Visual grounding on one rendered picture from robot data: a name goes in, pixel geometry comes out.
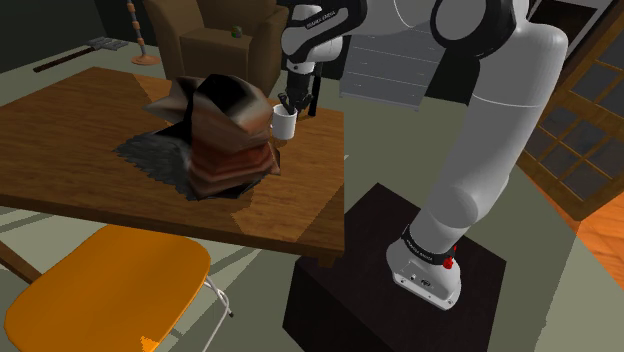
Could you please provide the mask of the floor lamp with round base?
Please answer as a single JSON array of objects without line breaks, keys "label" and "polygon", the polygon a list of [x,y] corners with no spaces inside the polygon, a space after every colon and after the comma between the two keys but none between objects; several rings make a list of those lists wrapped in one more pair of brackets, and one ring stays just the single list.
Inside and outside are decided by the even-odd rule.
[{"label": "floor lamp with round base", "polygon": [[139,45],[141,54],[131,59],[131,62],[141,66],[152,66],[160,63],[160,58],[153,55],[148,55],[144,38],[141,33],[141,26],[136,16],[136,9],[132,0],[126,0],[128,12],[131,16],[131,24],[136,34],[137,44]]}]

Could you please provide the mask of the wooden door with glass panes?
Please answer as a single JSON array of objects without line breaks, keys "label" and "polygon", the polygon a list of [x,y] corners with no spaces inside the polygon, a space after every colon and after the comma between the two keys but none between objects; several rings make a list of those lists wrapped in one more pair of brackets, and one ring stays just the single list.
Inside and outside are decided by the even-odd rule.
[{"label": "wooden door with glass panes", "polygon": [[624,0],[570,55],[518,166],[572,219],[624,192]]}]

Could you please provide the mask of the orange seat folding chair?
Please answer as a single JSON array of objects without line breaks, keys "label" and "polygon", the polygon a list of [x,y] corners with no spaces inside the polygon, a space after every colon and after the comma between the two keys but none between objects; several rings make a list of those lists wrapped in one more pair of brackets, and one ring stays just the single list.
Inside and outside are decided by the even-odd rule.
[{"label": "orange seat folding chair", "polygon": [[178,235],[107,225],[26,288],[4,329],[19,352],[155,352],[209,278],[211,258]]}]

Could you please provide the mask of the dark robot stand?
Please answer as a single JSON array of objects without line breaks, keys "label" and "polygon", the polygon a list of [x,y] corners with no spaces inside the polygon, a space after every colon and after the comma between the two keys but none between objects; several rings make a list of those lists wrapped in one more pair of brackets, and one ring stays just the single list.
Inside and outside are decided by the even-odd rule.
[{"label": "dark robot stand", "polygon": [[394,283],[386,249],[419,209],[381,184],[345,215],[330,268],[294,265],[283,328],[304,352],[487,352],[506,262],[463,237],[462,290],[447,311]]}]

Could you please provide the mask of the brown wooden table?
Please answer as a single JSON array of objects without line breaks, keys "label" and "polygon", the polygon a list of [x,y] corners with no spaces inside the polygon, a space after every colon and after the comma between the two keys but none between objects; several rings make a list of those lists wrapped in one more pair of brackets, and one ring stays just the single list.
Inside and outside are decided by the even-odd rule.
[{"label": "brown wooden table", "polygon": [[93,67],[0,107],[0,205],[316,258],[344,252],[344,127],[303,116],[281,172],[237,199],[190,201],[116,154],[164,121],[159,78]]}]

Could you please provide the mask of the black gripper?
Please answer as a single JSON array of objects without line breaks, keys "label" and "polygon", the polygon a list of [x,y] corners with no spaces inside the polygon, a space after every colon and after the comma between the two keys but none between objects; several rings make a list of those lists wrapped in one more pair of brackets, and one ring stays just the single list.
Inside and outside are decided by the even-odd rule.
[{"label": "black gripper", "polygon": [[302,113],[312,101],[313,95],[308,91],[310,78],[310,74],[288,72],[286,93],[279,93],[278,99],[289,115],[296,113],[293,105],[298,105],[298,111]]}]

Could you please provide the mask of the white mug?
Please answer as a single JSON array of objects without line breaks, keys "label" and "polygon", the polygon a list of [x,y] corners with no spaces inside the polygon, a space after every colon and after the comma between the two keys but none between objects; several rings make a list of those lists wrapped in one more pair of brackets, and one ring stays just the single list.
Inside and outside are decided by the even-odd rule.
[{"label": "white mug", "polygon": [[296,122],[297,110],[290,114],[282,104],[275,105],[271,121],[272,136],[279,140],[292,139],[295,134]]}]

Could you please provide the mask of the brown crumpled bag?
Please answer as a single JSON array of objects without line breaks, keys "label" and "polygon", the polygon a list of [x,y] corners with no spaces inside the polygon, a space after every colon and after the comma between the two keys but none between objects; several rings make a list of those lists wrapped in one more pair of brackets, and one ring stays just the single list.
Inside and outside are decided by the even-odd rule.
[{"label": "brown crumpled bag", "polygon": [[114,152],[189,201],[236,199],[280,173],[270,142],[272,106],[241,78],[178,77],[166,97],[143,109],[170,125],[136,135]]}]

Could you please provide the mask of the grey chest of drawers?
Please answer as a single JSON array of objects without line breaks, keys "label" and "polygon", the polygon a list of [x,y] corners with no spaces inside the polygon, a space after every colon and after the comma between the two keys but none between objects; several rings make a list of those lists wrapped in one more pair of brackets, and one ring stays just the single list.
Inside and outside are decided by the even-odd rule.
[{"label": "grey chest of drawers", "polygon": [[424,30],[354,36],[340,94],[417,110],[444,52]]}]

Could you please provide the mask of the dark long-handled broom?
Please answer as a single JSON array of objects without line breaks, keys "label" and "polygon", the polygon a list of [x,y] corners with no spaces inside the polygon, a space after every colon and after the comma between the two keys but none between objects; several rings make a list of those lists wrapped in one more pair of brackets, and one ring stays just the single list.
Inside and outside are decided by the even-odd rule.
[{"label": "dark long-handled broom", "polygon": [[91,52],[94,51],[98,51],[100,49],[105,49],[105,50],[110,50],[110,51],[117,51],[118,49],[127,46],[128,42],[127,41],[123,41],[123,40],[118,40],[118,39],[113,39],[113,38],[108,38],[108,37],[97,37],[94,39],[91,39],[89,41],[87,41],[85,43],[86,48],[82,49],[80,51],[65,55],[63,57],[60,57],[58,59],[52,60],[48,63],[42,64],[40,66],[34,67],[33,71],[35,73],[39,73],[42,72],[44,70],[50,69],[52,67],[55,67],[57,65],[60,65],[62,63],[71,61],[73,59],[76,59],[80,56],[89,54]]}]

